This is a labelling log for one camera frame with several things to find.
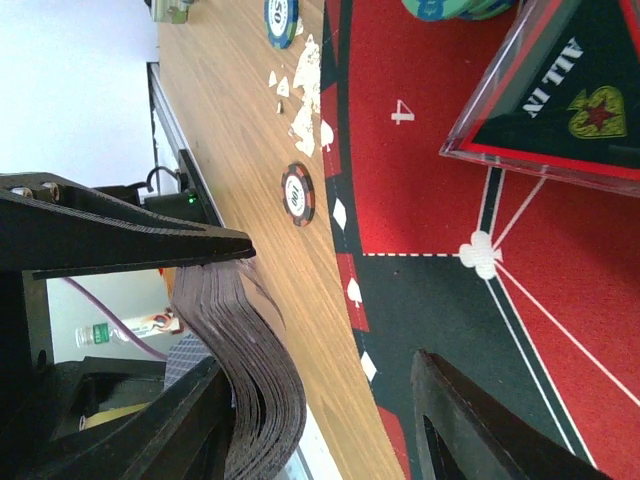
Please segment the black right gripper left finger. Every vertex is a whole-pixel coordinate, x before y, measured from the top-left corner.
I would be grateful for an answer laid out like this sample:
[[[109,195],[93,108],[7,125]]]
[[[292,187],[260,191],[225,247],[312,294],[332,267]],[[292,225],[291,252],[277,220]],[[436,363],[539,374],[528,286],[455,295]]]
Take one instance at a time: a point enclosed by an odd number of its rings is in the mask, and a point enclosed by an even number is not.
[[[21,479],[222,479],[235,414],[231,388],[208,357],[149,406],[95,433],[41,450]]]

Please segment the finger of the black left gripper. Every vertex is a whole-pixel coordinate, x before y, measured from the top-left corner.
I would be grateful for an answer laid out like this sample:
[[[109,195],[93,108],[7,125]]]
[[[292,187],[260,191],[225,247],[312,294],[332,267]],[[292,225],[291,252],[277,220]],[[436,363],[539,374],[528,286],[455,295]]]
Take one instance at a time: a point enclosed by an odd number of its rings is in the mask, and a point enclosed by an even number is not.
[[[1,268],[37,278],[247,259],[243,232],[174,219],[50,173],[1,177]]]

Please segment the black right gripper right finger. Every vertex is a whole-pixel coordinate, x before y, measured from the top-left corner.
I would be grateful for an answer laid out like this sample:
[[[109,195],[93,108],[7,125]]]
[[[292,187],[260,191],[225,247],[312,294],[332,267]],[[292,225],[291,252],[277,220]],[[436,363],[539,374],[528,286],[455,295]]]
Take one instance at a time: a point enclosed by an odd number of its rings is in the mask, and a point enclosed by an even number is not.
[[[605,479],[511,413],[441,356],[411,369],[424,479]]]

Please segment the playing card deck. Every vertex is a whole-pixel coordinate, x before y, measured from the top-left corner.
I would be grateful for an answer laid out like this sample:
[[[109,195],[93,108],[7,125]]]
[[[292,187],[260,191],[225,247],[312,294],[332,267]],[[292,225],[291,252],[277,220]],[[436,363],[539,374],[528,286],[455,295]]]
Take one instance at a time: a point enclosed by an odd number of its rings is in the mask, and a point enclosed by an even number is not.
[[[170,307],[186,333],[169,350],[164,386],[214,358],[228,378],[235,411],[224,476],[274,478],[302,436],[306,396],[284,316],[255,262],[176,269]]]

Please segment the orange 100 chip stack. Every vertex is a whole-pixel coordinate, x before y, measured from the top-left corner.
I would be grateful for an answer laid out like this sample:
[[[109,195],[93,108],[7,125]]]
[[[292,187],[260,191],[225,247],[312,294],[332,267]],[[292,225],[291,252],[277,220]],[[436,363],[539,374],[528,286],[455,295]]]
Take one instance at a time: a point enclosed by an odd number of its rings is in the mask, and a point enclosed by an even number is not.
[[[308,169],[291,163],[281,176],[282,204],[297,227],[308,225],[315,214],[315,190]]]

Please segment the green 50 chip stack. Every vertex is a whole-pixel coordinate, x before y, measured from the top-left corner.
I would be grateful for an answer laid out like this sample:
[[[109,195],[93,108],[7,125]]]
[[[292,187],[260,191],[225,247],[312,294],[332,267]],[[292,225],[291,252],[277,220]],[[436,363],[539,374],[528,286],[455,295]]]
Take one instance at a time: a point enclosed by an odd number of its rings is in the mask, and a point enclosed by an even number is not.
[[[291,45],[295,38],[298,19],[298,0],[264,1],[267,38],[275,49],[283,50]]]

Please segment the triangular all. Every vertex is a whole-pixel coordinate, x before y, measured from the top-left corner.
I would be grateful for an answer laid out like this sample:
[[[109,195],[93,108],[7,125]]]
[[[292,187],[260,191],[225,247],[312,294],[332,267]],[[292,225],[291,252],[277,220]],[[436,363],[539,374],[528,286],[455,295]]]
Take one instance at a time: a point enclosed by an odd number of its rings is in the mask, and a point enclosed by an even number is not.
[[[527,2],[441,153],[637,196],[638,2]]]

